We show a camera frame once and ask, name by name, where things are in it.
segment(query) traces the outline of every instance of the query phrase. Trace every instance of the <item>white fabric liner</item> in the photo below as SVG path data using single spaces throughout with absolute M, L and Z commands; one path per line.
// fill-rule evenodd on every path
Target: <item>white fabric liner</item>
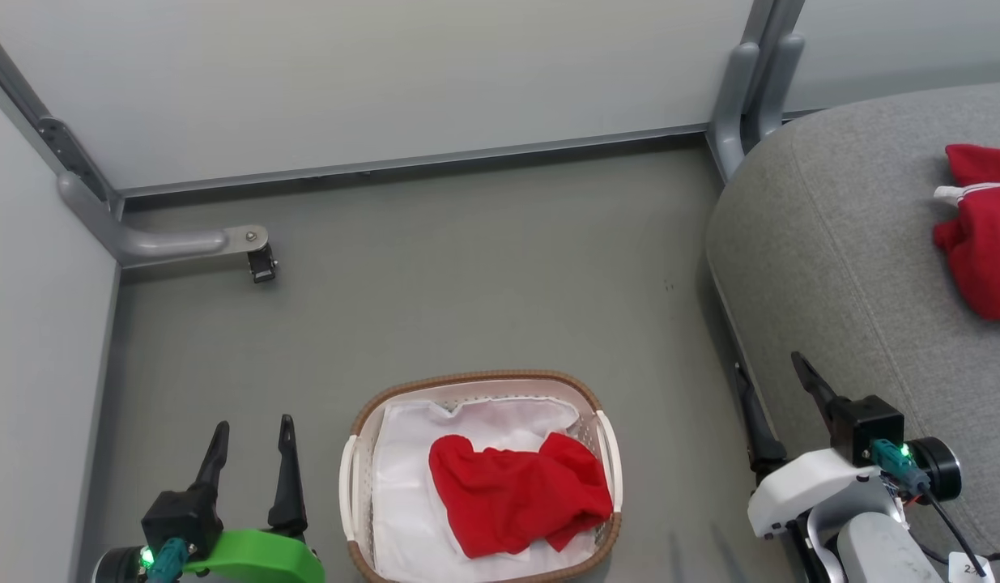
M 469 560 L 445 517 L 428 467 L 432 443 L 466 436 L 486 447 L 539 451 L 551 432 L 567 434 L 578 411 L 555 398 L 497 398 L 460 403 L 452 412 L 435 402 L 390 403 L 373 454 L 375 571 L 402 583 L 479 583 L 573 567 L 596 551 L 595 532 L 581 532 L 562 552 L 536 540 L 517 555 Z

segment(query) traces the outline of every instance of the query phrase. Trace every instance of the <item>gray floor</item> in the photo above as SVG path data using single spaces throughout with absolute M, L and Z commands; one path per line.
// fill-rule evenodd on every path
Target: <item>gray floor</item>
M 336 500 L 360 407 L 436 374 L 555 368 L 596 391 L 623 454 L 622 536 L 586 580 L 792 580 L 745 514 L 754 479 L 703 263 L 717 190 L 691 147 L 132 215 L 166 230 L 262 223 L 281 270 L 252 285 L 238 259 L 123 283 L 83 569 L 141 543 L 145 509 L 188 486 L 221 419 L 219 515 L 264 526 L 290 413 L 309 543 L 328 581 L 358 581 Z

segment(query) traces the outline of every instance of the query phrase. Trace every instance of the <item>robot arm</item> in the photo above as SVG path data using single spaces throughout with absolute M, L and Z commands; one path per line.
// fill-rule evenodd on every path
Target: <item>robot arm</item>
M 223 530 L 215 502 L 219 472 L 226 465 L 229 423 L 222 421 L 208 445 L 194 483 L 183 492 L 158 495 L 141 520 L 147 545 L 113 549 L 96 565 L 93 583 L 171 582 L 183 572 L 199 576 L 215 572 L 240 583 L 323 583 L 325 572 L 304 542 L 308 527 L 302 475 L 295 438 L 295 422 L 280 422 L 280 472 L 277 496 L 270 509 L 267 530 Z M 181 547 L 182 565 L 162 575 L 160 554 Z
M 831 447 L 793 461 L 783 453 L 770 455 L 784 446 L 772 438 L 755 387 L 738 368 L 748 453 L 758 481 L 748 501 L 755 535 L 788 535 L 815 582 L 941 581 L 910 536 L 903 501 L 925 491 L 926 498 L 958 497 L 960 466 L 950 448 L 935 438 L 904 442 L 904 417 L 895 407 L 874 395 L 855 402 L 843 398 L 803 355 L 792 354 L 792 362 L 817 402 Z M 922 490 L 911 492 L 904 484 Z

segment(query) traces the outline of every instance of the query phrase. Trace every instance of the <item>basket handle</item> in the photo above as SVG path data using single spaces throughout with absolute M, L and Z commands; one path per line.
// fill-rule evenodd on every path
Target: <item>basket handle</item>
M 352 528 L 352 458 L 355 453 L 355 438 L 349 436 L 345 449 L 341 452 L 341 468 L 338 470 L 338 509 L 341 510 L 341 528 L 348 542 L 355 540 Z
M 604 464 L 604 470 L 611 477 L 611 503 L 615 506 L 615 512 L 622 512 L 622 455 L 619 455 L 619 442 L 615 439 L 615 430 L 611 427 L 611 421 L 607 420 L 604 412 L 597 410 L 597 419 L 600 420 L 600 460 Z

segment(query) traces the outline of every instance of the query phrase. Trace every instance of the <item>white wall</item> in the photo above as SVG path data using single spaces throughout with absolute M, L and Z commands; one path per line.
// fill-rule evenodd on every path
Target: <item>white wall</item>
M 806 0 L 787 111 L 1000 81 L 1000 0 Z
M 0 581 L 64 582 L 81 540 L 117 266 L 60 202 L 34 145 L 49 149 L 33 137 L 0 109 Z
M 708 120 L 751 0 L 0 0 L 118 189 Z

